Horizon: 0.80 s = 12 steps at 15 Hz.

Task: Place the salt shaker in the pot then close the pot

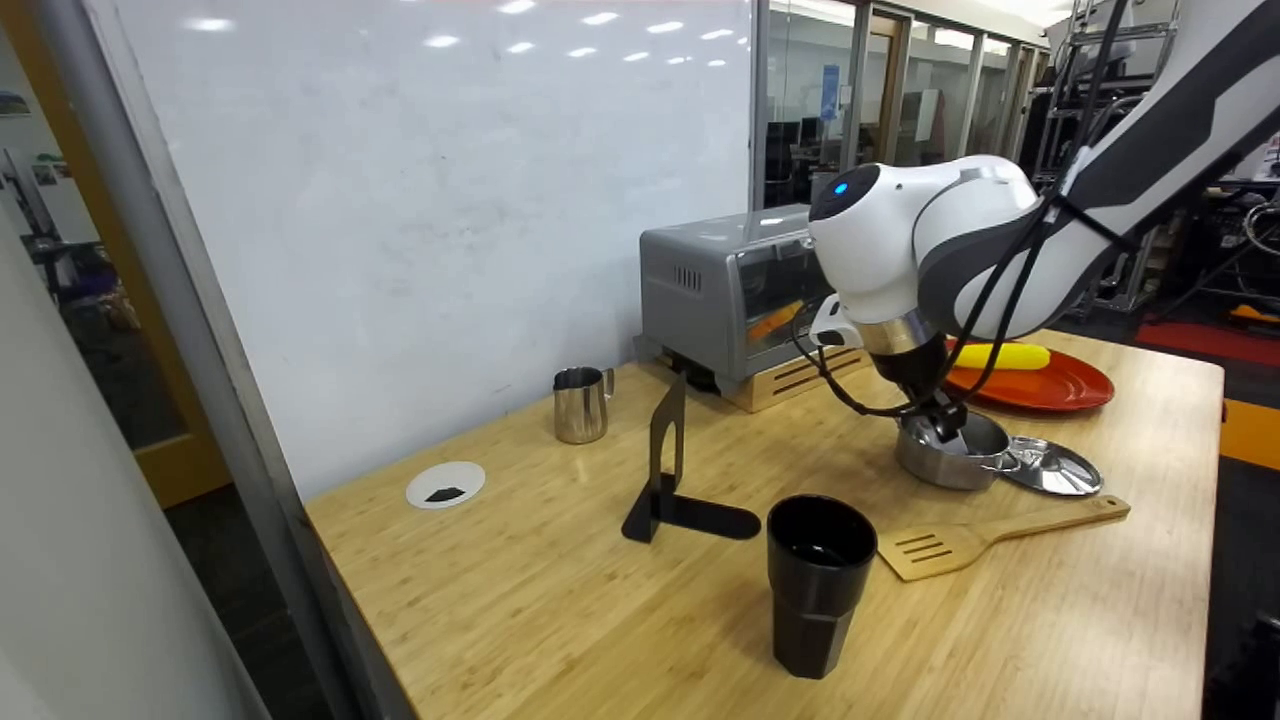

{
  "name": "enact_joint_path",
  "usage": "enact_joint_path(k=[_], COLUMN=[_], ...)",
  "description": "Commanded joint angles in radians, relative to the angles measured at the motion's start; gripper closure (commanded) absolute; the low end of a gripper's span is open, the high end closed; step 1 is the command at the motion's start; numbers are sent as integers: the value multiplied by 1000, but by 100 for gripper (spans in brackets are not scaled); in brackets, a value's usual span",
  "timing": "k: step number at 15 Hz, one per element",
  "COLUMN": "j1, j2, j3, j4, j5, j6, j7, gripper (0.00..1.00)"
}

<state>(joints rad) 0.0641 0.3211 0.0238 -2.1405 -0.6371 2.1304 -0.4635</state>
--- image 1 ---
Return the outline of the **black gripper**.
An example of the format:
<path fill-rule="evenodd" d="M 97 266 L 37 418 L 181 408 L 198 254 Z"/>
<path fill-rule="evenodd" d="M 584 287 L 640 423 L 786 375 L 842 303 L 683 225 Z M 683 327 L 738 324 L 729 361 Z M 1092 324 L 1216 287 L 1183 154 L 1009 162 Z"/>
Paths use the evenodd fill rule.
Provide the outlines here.
<path fill-rule="evenodd" d="M 915 349 L 905 355 L 905 395 L 908 402 L 940 430 L 954 434 L 969 418 L 969 408 L 944 392 L 948 350 Z"/>

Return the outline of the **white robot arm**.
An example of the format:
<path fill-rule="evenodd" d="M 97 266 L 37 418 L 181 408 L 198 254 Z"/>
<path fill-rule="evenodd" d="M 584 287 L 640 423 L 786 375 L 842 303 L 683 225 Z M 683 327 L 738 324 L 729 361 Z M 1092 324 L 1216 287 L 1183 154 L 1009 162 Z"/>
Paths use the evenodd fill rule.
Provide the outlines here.
<path fill-rule="evenodd" d="M 860 162 L 817 186 L 806 230 L 860 349 L 908 408 L 954 427 L 948 340 L 1013 340 L 1280 121 L 1280 0 L 1183 0 L 1141 104 L 1045 192 L 1002 154 Z"/>

